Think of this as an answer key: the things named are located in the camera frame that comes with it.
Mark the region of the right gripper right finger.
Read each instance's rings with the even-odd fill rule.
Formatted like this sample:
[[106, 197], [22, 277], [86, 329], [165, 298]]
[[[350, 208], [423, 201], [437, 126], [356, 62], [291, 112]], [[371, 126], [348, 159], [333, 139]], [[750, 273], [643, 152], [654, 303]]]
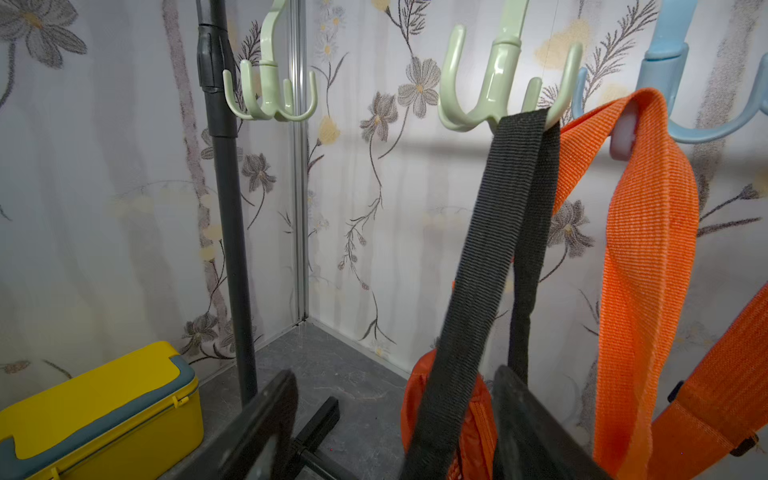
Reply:
[[607, 479], [599, 467], [507, 366], [492, 389], [497, 428], [495, 479]]

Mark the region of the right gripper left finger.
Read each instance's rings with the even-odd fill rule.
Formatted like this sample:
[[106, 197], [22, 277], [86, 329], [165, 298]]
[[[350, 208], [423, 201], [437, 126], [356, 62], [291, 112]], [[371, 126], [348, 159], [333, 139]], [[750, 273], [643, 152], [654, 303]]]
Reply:
[[296, 377], [282, 370], [177, 477], [284, 479], [297, 408]]

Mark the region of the black crescent bag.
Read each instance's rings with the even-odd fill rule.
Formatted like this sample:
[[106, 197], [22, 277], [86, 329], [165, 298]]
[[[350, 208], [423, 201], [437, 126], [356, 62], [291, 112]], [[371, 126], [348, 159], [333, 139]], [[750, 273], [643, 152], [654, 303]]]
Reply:
[[494, 134], [403, 479], [445, 478], [509, 274], [515, 285], [510, 363], [527, 372], [530, 315], [559, 171], [560, 131], [546, 117], [544, 109], [507, 116]]

